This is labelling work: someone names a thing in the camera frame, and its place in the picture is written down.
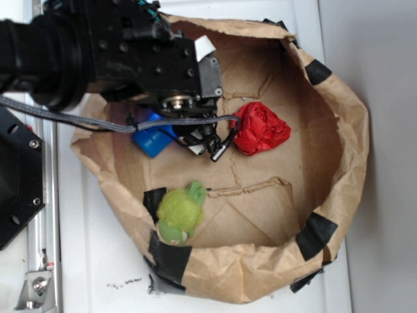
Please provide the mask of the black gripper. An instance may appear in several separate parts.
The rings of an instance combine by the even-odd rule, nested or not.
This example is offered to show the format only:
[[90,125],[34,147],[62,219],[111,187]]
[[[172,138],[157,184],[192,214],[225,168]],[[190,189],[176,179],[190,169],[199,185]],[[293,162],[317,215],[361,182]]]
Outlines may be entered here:
[[[158,1],[86,1],[93,76],[88,92],[108,102],[139,96],[165,117],[212,117],[222,95],[220,66],[208,36],[173,31]],[[177,143],[201,155],[213,125],[176,125]]]

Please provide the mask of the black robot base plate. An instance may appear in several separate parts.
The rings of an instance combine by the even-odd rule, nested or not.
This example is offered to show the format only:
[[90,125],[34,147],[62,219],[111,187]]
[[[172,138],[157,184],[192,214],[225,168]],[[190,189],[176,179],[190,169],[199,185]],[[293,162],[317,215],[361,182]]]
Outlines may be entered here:
[[1,250],[44,206],[43,141],[1,108]]

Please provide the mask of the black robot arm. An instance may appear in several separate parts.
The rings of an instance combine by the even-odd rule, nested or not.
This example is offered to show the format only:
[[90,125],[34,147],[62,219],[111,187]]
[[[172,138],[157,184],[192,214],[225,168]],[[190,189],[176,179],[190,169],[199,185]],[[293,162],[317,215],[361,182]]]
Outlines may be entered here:
[[212,118],[217,58],[160,15],[159,2],[46,1],[31,23],[1,22],[1,91],[27,92],[53,112],[86,93],[135,101],[164,117]]

